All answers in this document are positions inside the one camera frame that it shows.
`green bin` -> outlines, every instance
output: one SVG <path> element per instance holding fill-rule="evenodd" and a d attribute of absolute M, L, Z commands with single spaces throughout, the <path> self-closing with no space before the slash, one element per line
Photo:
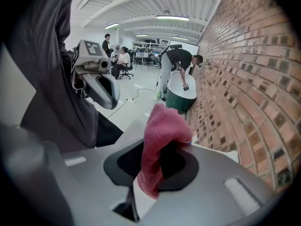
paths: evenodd
<path fill-rule="evenodd" d="M 179 114 L 185 113 L 197 98 L 196 81 L 185 74 L 185 81 L 189 85 L 189 90 L 184 91 L 180 72 L 171 72 L 168 82 L 166 107 L 177 109 Z"/>

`white pants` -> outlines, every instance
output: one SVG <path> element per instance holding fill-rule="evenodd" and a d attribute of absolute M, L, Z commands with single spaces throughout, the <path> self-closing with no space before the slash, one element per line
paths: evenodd
<path fill-rule="evenodd" d="M 160 97 L 163 98 L 166 96 L 167 93 L 167 84 L 170 79 L 170 73 L 173 67 L 166 53 L 162 55 L 161 64 L 162 64 L 162 74 L 161 74 L 161 84 L 160 84 Z"/>

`pink cloth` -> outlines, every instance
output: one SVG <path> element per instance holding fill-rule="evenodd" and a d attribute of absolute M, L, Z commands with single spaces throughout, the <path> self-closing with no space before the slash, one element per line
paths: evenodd
<path fill-rule="evenodd" d="M 160 151 L 171 141 L 179 142 L 178 146 L 191 142 L 191 129 L 177 110 L 155 104 L 146 124 L 141 171 L 137 176 L 139 187 L 154 199 L 158 197 L 157 184 L 163 179 Z"/>

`white ceiling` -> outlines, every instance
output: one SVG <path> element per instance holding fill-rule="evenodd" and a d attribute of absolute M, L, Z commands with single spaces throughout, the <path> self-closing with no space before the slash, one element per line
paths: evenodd
<path fill-rule="evenodd" d="M 119 29 L 150 38 L 189 39 L 196 44 L 220 0 L 73 0 L 71 25 L 104 28 L 115 22 Z M 189 21 L 159 20 L 169 10 L 172 15 L 188 16 Z"/>

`whiteboard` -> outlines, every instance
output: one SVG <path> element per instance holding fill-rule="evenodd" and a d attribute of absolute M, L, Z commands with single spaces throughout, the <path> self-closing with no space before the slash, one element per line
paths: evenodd
<path fill-rule="evenodd" d="M 182 46 L 183 46 L 182 49 L 187 50 L 192 55 L 197 55 L 198 54 L 198 48 L 199 48 L 199 46 L 171 40 L 170 41 L 170 45 L 173 45 L 173 44 L 182 44 Z"/>

